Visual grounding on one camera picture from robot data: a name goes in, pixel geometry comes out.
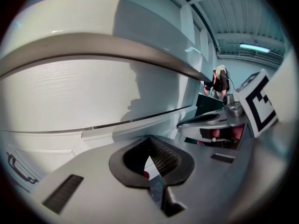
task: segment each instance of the metal handle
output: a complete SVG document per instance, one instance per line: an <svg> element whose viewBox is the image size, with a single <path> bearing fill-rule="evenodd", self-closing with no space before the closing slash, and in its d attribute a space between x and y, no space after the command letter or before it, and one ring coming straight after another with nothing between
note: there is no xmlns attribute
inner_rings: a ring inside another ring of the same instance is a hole
<svg viewBox="0 0 299 224"><path fill-rule="evenodd" d="M6 152L6 154L8 155L8 164L9 166L25 181L31 183L31 184L35 184L36 182L38 182L37 179L33 179L31 177L26 177L23 173L21 173L21 171L19 171L17 169L17 167L15 166L15 162L17 161L15 159L15 157L12 154L9 154L8 152Z"/></svg>

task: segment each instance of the red object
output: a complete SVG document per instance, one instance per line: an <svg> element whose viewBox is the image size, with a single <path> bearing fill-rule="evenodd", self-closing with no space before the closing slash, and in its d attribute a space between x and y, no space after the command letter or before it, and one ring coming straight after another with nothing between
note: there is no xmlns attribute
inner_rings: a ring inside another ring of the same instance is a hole
<svg viewBox="0 0 299 224"><path fill-rule="evenodd" d="M143 176L146 177L147 179L150 179L150 174L147 171L143 172Z"/></svg>

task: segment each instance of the ceiling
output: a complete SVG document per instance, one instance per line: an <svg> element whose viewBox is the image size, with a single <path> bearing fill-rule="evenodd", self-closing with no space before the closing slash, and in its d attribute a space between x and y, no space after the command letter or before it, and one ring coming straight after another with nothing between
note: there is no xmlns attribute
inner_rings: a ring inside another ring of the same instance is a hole
<svg viewBox="0 0 299 224"><path fill-rule="evenodd" d="M185 0L185 3L205 20L218 57L272 68L281 64L285 53L282 29L276 14L262 0ZM240 43L271 51L243 49Z"/></svg>

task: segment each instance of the fluorescent light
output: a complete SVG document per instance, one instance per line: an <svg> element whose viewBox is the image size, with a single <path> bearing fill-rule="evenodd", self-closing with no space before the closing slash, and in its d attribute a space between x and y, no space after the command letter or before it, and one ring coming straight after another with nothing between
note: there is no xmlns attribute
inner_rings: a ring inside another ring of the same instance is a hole
<svg viewBox="0 0 299 224"><path fill-rule="evenodd" d="M194 48L194 47L189 47L188 49L185 50L185 52L190 52L190 51L192 51L192 50L195 50L195 51L201 53L199 50L197 50L197 49Z"/></svg>
<svg viewBox="0 0 299 224"><path fill-rule="evenodd" d="M252 50L258 50L258 51L262 51L262 52L270 52L270 49L265 48L265 47L258 47L255 45L249 45L249 44L240 44L240 47L242 48L247 48L247 49L252 49Z"/></svg>

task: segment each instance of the black shirt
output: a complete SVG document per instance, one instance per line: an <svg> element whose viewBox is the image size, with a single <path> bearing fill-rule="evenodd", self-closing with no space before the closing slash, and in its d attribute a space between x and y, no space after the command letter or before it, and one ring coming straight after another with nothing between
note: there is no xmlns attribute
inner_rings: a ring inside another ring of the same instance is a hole
<svg viewBox="0 0 299 224"><path fill-rule="evenodd" d="M227 75L223 70L220 72L219 79L216 78L215 84L214 84L214 77L212 82L204 82L204 84L208 88L213 87L213 89L218 92L229 90L229 81L227 80Z"/></svg>

